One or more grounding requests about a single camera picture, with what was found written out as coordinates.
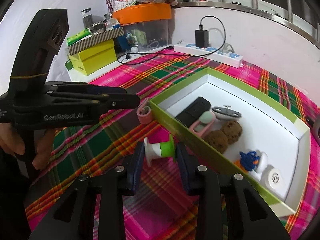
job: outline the brown cookie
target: brown cookie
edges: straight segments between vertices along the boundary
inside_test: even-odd
[[[227,136],[229,144],[237,142],[242,134],[242,127],[235,120],[228,121],[220,130]]]
[[[220,130],[211,131],[204,140],[220,153],[224,153],[229,145],[228,138]]]

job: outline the black cable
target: black cable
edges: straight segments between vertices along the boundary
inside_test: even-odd
[[[224,44],[226,43],[227,35],[226,35],[226,29],[225,29],[222,21],[221,21],[219,18],[217,18],[217,17],[215,17],[215,16],[211,16],[211,15],[207,15],[207,16],[202,17],[202,19],[200,20],[199,29],[200,29],[200,30],[203,29],[202,20],[203,20],[204,18],[207,18],[207,17],[215,18],[215,19],[217,19],[217,20],[221,23],[221,25],[222,25],[222,27],[223,27],[223,33],[224,33],[223,44],[220,46],[220,48],[216,49],[215,51],[210,52],[210,53],[206,53],[206,54],[203,54],[203,55],[189,55],[189,54],[184,54],[184,55],[189,56],[189,57],[203,57],[203,56],[207,56],[207,55],[211,55],[211,54],[213,54],[213,53],[216,53],[217,51],[219,51],[220,49],[223,48]],[[143,60],[143,61],[141,61],[141,62],[137,62],[137,63],[124,63],[124,62],[119,61],[119,59],[120,59],[122,56],[124,56],[124,55],[119,56],[119,57],[117,58],[117,61],[118,61],[120,64],[123,64],[123,65],[133,66],[133,65],[138,65],[138,64],[147,62],[147,61],[149,61],[149,60],[152,60],[152,59],[154,59],[155,57],[157,57],[157,56],[159,56],[159,55],[178,56],[177,54],[162,53],[162,51],[163,51],[164,49],[173,49],[173,46],[168,46],[168,47],[166,47],[166,48],[163,48],[163,49],[161,49],[161,51],[159,51],[159,52],[132,52],[132,53],[126,53],[126,55],[127,55],[127,54],[146,54],[146,55],[148,55],[148,54],[155,54],[154,57],[148,58],[148,59]]]

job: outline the metal bolt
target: metal bolt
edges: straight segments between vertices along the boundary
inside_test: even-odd
[[[124,166],[116,166],[116,172],[124,171]]]
[[[204,166],[204,165],[199,165],[198,166],[198,171],[206,171],[207,170],[207,167]]]
[[[88,177],[89,177],[89,176],[88,176],[87,174],[81,174],[81,175],[79,176],[79,180],[85,181]]]
[[[237,179],[237,180],[242,180],[242,179],[243,179],[243,176],[242,176],[241,174],[239,174],[239,173],[236,173],[236,174],[234,175],[234,177],[235,177],[235,179]]]

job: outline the yellow box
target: yellow box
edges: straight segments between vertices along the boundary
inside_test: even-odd
[[[104,41],[69,56],[73,67],[86,76],[117,60],[113,40]]]

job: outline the power adapter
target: power adapter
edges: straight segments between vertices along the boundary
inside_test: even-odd
[[[196,47],[209,47],[209,31],[203,30],[202,24],[199,25],[199,30],[195,30]]]

